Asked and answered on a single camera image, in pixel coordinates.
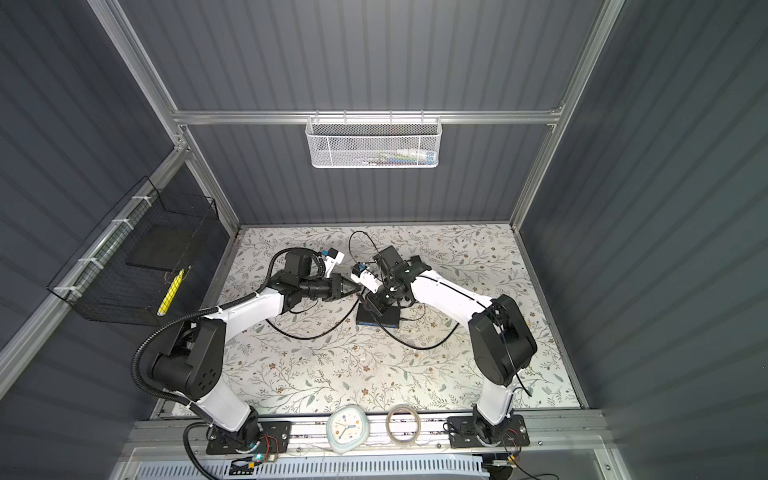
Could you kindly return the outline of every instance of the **aluminum frame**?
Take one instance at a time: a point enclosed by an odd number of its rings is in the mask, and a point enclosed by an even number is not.
[[[547,124],[560,120],[559,110],[543,111],[176,111],[179,124],[304,125],[307,118],[332,123],[390,123],[426,121],[443,124]]]
[[[574,74],[571,77],[571,82],[565,91],[560,121],[552,128],[551,134],[545,138],[539,155],[531,167],[531,173],[525,181],[525,186],[523,186],[523,191],[520,193],[517,205],[515,205],[515,209],[512,211],[509,223],[515,231],[520,230],[525,216],[531,209],[536,192],[541,186],[541,181],[544,180],[544,175],[547,173],[549,164],[552,162],[558,146],[560,146],[568,125],[571,123],[576,107],[579,105],[589,78],[592,76],[594,66],[600,58],[605,42],[613,30],[623,6],[624,0],[604,0],[603,2],[598,18],[595,20]]]
[[[123,58],[128,70],[131,71],[134,80],[144,92],[144,96],[149,101],[168,137],[175,144],[190,146],[194,156],[188,159],[187,166],[200,185],[203,195],[215,199],[221,223],[230,235],[234,235],[240,228],[240,221],[237,219],[232,204],[205,161],[205,156],[197,146],[192,133],[173,119],[172,113],[177,110],[174,99],[170,96],[170,92],[165,87],[160,74],[157,73],[157,69],[141,44],[136,31],[128,21],[120,2],[118,0],[88,0],[88,4]]]
[[[531,444],[526,452],[586,449],[594,451],[597,461],[603,466],[606,480],[628,480],[629,474],[616,449],[613,435],[608,429],[600,410],[526,410],[525,417]],[[386,434],[386,413],[368,414],[371,433],[368,442],[345,453],[345,456],[361,455],[423,455],[434,453],[483,454],[501,453],[502,447],[479,447],[452,449],[449,434],[442,429],[442,423],[449,416],[466,415],[471,412],[424,413],[419,417],[422,433],[411,446],[393,445]],[[415,431],[415,420],[407,414],[401,422],[394,422],[392,430],[397,432]],[[288,452],[293,457],[322,457],[335,455],[329,450],[326,440],[325,423],[329,415],[265,415],[263,421],[288,421],[293,423]],[[178,419],[166,421],[136,422],[111,478],[132,478],[142,461],[186,460],[182,448],[181,433],[184,428],[199,419]],[[241,455],[206,455],[205,429],[190,433],[190,446],[201,460],[212,458],[236,458]]]
[[[115,220],[124,219],[140,202],[144,201],[139,197],[147,196],[155,187],[165,187],[184,164],[188,155],[189,151],[184,145],[176,146],[149,177],[149,180],[139,187],[133,198],[118,212],[114,217]],[[82,256],[84,258],[92,257],[117,228],[118,222],[110,222]],[[57,287],[70,286],[80,276],[84,267],[84,262],[77,262],[64,275]],[[5,344],[2,352],[0,352],[0,399],[27,368],[35,354],[42,348],[69,311],[70,306],[65,301],[53,293],[49,294],[21,329]]]

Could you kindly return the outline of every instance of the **floral tablecloth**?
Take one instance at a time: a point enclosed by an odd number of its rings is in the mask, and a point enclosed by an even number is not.
[[[257,288],[271,256],[286,247],[314,250],[334,247],[348,253],[353,227],[250,228],[244,234],[221,292],[220,302],[234,300]],[[415,225],[364,227],[379,248],[394,245],[403,258],[420,255],[445,278],[476,292],[506,293],[518,301],[537,342],[538,353],[520,372],[533,391],[518,391],[517,409],[577,408],[560,352],[551,337],[541,305],[531,287],[509,226]],[[375,250],[361,234],[354,236],[352,255],[370,261]],[[348,273],[351,255],[337,267]],[[320,333],[336,323],[354,304],[353,297],[319,303],[305,313],[288,313],[276,325],[298,336]],[[312,305],[294,308],[301,311]],[[289,339],[266,323],[241,333],[224,354],[223,379],[260,413],[333,412],[355,403],[382,412],[407,403],[418,410],[470,409],[480,394],[482,376],[472,358],[466,331],[457,329],[442,346],[415,351],[390,339],[380,328],[357,326],[354,313],[340,328],[311,341]],[[404,310],[393,332],[420,346],[432,345],[453,327],[452,320],[422,304]],[[174,414],[186,413],[177,406]]]

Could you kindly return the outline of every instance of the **vent grille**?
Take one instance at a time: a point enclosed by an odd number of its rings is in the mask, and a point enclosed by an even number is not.
[[[229,475],[231,460],[203,460],[214,476],[229,478],[488,478],[482,459],[473,455],[391,455],[358,457],[280,458],[257,467],[250,475]],[[137,480],[192,480],[204,478],[190,462],[142,462]]]

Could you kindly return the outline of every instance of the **white zip tie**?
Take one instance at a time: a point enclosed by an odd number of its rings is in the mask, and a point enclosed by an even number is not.
[[[152,202],[149,201],[150,198],[147,197],[147,196],[136,195],[136,196],[133,196],[131,198],[139,198],[141,200],[146,200],[147,201],[147,205],[149,205],[150,207],[152,206]]]
[[[133,231],[134,229],[134,226],[131,225],[131,222],[127,218],[119,218],[119,219],[116,218],[112,220],[112,223],[125,223],[126,225],[128,225],[128,228],[131,229],[131,231]]]
[[[78,262],[92,262],[95,266],[98,267],[99,270],[104,269],[104,265],[102,265],[101,262],[98,261],[96,257],[81,258],[78,260]]]

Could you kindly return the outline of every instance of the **gray corrugated wall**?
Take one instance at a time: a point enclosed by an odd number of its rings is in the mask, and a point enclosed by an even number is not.
[[[85,2],[0,3],[2,344],[172,144]]]
[[[0,2],[0,344],[172,144],[86,2]],[[0,478],[106,478],[153,401],[135,326],[70,314],[0,401]]]
[[[556,108],[598,0],[131,0],[182,110]]]
[[[122,2],[182,110],[548,110],[599,0]],[[317,170],[302,127],[193,127],[249,223],[508,220],[544,126],[446,126],[436,169]]]
[[[629,2],[522,227],[634,478],[764,476],[766,18]]]
[[[190,127],[240,221],[508,220],[545,125],[445,126],[437,168],[318,169],[304,127]]]

